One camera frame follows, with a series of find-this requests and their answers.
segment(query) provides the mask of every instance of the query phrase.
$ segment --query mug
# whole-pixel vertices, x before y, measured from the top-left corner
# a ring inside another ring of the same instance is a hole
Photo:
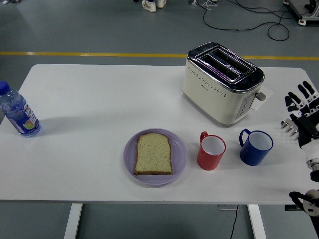
[[[244,132],[248,134],[245,143],[243,143]],[[252,132],[248,129],[242,130],[239,134],[239,143],[242,147],[240,150],[241,160],[251,166],[260,164],[274,146],[273,139],[270,135],[260,130]]]
[[[200,134],[200,147],[197,155],[198,165],[205,170],[215,169],[225,150],[226,144],[221,137],[202,132]]]

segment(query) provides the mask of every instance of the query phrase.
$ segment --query equipment cart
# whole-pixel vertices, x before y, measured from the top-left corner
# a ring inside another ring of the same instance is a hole
[[[306,21],[319,21],[319,3],[317,2],[316,8],[313,13],[309,13],[305,8],[309,4],[309,0],[284,0],[284,4],[290,5],[291,8],[299,17],[298,24],[305,26]]]

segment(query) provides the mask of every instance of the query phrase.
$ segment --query bottle label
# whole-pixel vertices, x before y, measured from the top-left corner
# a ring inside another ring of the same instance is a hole
[[[8,119],[16,128],[16,130],[23,135],[36,131],[40,124],[39,120],[27,103],[23,106],[22,114],[19,114],[17,117],[10,117]]]

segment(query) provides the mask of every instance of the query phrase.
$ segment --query black cable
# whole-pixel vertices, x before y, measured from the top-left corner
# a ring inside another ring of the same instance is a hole
[[[205,15],[206,15],[206,13],[207,13],[207,11],[208,11],[208,8],[204,8],[204,7],[203,7],[202,5],[200,5],[200,4],[197,2],[197,0],[196,0],[196,3],[197,3],[202,9],[205,10],[205,13],[204,13],[204,15],[203,15],[203,21],[204,21],[204,23],[205,23],[208,27],[213,28],[213,29],[216,29],[216,30],[224,30],[224,31],[250,31],[250,30],[254,30],[254,29],[256,29],[256,28],[258,28],[258,27],[260,27],[260,26],[262,26],[262,25],[265,25],[265,24],[273,24],[272,26],[270,26],[270,27],[268,28],[268,31],[267,31],[268,36],[269,36],[272,40],[275,40],[275,41],[285,41],[285,40],[287,40],[287,39],[289,38],[289,35],[290,35],[289,30],[288,30],[283,24],[281,24],[281,20],[282,20],[282,19],[292,19],[292,18],[294,18],[294,17],[284,18],[284,14],[285,14],[285,13],[287,13],[287,12],[291,13],[290,10],[288,10],[288,11],[283,11],[283,10],[271,11],[271,10],[269,10],[268,8],[265,8],[265,7],[246,7],[246,6],[241,5],[237,0],[235,0],[236,2],[233,2],[233,1],[230,1],[230,0],[227,0],[227,1],[229,1],[229,2],[231,2],[231,3],[233,3],[233,4],[235,4],[235,5],[240,6],[240,7],[244,8],[245,10],[252,11],[252,12],[255,12],[255,13],[263,13],[263,14],[272,13],[272,14],[274,14],[275,16],[279,17],[280,20],[279,20],[279,22],[264,22],[264,23],[259,24],[258,26],[255,26],[255,27],[252,27],[252,28],[247,28],[247,29],[225,29],[225,28],[214,27],[214,26],[209,25],[209,24],[206,22],[206,20],[205,20]],[[265,9],[265,10],[267,10],[268,12],[256,11],[256,10],[254,10],[254,9]],[[275,14],[275,12],[283,12],[283,14],[282,14],[281,16],[279,16],[279,15]],[[269,31],[270,31],[270,29],[271,29],[272,27],[274,27],[274,26],[282,26],[282,27],[287,31],[287,34],[288,34],[287,37],[284,38],[284,39],[275,39],[275,38],[273,38],[273,37],[270,35]]]
[[[231,236],[230,236],[230,239],[232,239],[232,237],[233,237],[233,234],[234,234],[235,223],[236,223],[236,221],[237,221],[237,213],[238,213],[238,207],[239,207],[239,205],[237,205],[237,209],[236,209],[236,216],[235,216],[235,221],[234,221],[234,224],[233,224],[233,230],[231,231]]]

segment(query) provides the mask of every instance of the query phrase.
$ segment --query shoe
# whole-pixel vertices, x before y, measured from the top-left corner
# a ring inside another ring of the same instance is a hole
[[[163,8],[166,4],[166,0],[158,0],[158,8]]]
[[[310,4],[306,4],[305,8],[309,11],[309,13],[313,13],[316,8],[316,1],[310,0]]]
[[[155,2],[149,2],[147,0],[142,1],[142,7],[150,12],[156,12]]]

